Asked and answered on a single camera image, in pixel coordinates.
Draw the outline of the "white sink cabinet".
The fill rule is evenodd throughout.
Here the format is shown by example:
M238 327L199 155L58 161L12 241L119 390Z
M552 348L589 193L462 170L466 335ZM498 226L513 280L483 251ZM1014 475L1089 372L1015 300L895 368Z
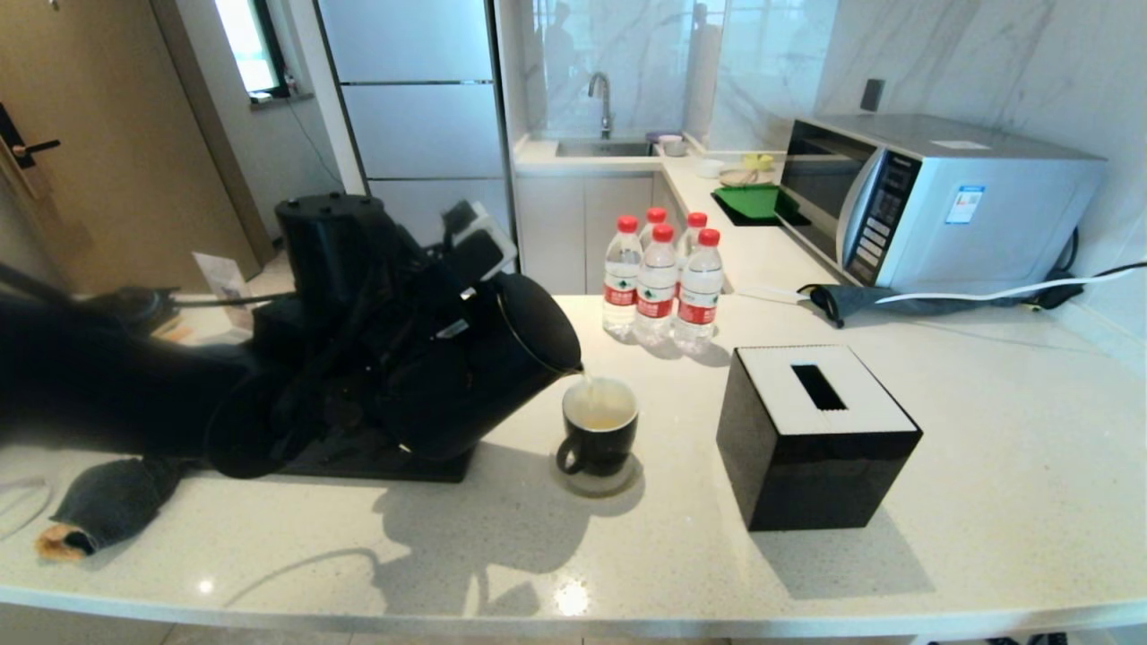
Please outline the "white sink cabinet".
M518 176L513 191L520 269L554 295L601 294L618 217L660 208L676 231L686 222L660 172Z

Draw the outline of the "brown wooden door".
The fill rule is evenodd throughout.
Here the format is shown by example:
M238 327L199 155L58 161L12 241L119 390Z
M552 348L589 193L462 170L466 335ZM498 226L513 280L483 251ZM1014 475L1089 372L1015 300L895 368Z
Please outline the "brown wooden door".
M25 148L0 160L70 289L205 290L196 254L253 275L270 257L237 212L154 0L0 0L0 106Z

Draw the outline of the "green cutting board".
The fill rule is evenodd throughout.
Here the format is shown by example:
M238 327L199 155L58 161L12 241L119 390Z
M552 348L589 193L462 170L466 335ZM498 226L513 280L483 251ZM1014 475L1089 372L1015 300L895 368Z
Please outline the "green cutting board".
M711 197L735 226L807 225L807 217L778 186L723 186Z

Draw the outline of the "black electric kettle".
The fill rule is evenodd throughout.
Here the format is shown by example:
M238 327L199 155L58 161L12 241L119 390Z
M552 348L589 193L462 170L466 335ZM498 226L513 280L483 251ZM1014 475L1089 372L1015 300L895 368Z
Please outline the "black electric kettle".
M414 456L447 460L561 376L582 372L574 324L544 287L505 274L493 314L493 356L471 359L473 376L387 376L376 399L381 430Z

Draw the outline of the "white paper leaflet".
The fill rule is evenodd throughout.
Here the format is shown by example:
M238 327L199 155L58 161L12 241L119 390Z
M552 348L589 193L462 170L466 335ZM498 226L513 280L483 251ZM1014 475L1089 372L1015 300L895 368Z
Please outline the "white paper leaflet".
M192 252L192 255L216 300L237 301L253 295L241 270L237 269L237 262L214 254ZM253 331L253 311L250 305L217 305L214 309L224 312L234 327Z

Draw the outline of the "steel kitchen sink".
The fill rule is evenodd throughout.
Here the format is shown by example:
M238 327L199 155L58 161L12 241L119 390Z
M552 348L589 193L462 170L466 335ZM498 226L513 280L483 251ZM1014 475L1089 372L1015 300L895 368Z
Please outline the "steel kitchen sink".
M654 143L639 140L563 139L557 142L557 158L655 158Z

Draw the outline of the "chrome kitchen faucet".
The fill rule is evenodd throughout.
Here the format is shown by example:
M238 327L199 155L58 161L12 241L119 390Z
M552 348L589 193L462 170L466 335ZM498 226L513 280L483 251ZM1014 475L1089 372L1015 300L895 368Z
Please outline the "chrome kitchen faucet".
M601 116L599 116L599 138L603 142L609 142L612 138L614 114L611 102L611 86L607 73L594 71L591 73L587 84L587 98L596 98L601 102Z

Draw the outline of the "black rectangular tray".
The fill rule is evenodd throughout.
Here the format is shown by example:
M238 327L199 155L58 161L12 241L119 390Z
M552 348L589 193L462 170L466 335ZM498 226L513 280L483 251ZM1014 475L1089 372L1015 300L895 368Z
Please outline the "black rectangular tray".
M455 485L470 471L476 449L447 460L420 458L401 449L385 433L337 428L311 443L279 471L301 477L356 477Z

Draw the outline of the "silver microwave oven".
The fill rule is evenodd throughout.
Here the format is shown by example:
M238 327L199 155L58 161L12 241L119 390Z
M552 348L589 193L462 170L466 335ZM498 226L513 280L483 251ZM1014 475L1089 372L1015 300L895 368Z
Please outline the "silver microwave oven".
M988 294L1050 273L1107 164L938 116L798 118L775 212L849 283Z

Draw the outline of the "black mug white inside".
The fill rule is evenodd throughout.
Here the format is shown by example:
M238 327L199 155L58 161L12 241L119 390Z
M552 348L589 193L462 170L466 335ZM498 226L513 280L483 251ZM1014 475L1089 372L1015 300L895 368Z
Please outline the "black mug white inside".
M586 376L562 398L565 440L557 445L557 471L612 477L634 450L640 417L635 393L611 376Z

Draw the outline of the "window with dark frame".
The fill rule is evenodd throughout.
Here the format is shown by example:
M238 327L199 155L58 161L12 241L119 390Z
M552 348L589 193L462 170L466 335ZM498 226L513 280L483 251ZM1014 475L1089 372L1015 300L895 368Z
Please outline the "window with dark frame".
M291 81L270 0L214 0L247 98L253 104L290 98Z

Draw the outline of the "dark grey cloth sleeve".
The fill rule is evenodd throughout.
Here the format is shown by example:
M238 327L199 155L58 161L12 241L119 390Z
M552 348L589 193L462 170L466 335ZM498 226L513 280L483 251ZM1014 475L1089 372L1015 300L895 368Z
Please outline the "dark grey cloth sleeve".
M184 461L151 456L81 472L50 516L52 524L36 538L37 555L81 561L135 538L159 516L185 473Z

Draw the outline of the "round translucent coaster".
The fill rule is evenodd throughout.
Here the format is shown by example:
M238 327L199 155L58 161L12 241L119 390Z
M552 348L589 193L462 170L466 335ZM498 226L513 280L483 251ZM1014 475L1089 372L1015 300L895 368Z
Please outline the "round translucent coaster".
M557 467L557 449L551 450L549 471L551 477L561 485L567 494L579 495L587 499L604 499L615 495L626 494L631 487L638 485L642 481L643 465L635 454L627 457L621 471L612 475L593 475L584 472L568 474Z

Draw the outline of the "black tissue box white lid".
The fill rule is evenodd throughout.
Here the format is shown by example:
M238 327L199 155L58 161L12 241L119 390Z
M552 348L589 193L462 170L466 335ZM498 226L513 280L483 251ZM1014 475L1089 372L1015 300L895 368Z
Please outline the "black tissue box white lid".
M729 356L716 445L752 533L867 526L922 436L852 348Z

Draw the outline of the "silver three-door fridge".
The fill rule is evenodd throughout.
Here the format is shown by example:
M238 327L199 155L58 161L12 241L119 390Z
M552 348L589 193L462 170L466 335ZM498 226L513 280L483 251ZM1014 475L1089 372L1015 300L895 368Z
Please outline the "silver three-door fridge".
M459 201L516 241L492 0L318 0L318 18L368 194L419 244Z

